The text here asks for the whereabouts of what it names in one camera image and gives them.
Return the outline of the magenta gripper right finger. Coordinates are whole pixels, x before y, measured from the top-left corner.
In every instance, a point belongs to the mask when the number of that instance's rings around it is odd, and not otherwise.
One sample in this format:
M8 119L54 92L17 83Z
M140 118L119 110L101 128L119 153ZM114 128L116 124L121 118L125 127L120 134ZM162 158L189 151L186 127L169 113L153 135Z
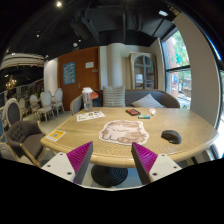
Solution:
M147 185L181 170L181 167L168 155L156 154L135 142L132 143L131 152L143 185Z

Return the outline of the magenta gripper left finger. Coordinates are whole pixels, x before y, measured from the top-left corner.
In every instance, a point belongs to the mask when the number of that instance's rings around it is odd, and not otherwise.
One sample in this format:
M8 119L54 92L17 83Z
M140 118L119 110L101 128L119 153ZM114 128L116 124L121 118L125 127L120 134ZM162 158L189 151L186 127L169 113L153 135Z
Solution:
M92 153L93 142L88 142L69 153L57 153L42 169L75 184L81 184Z

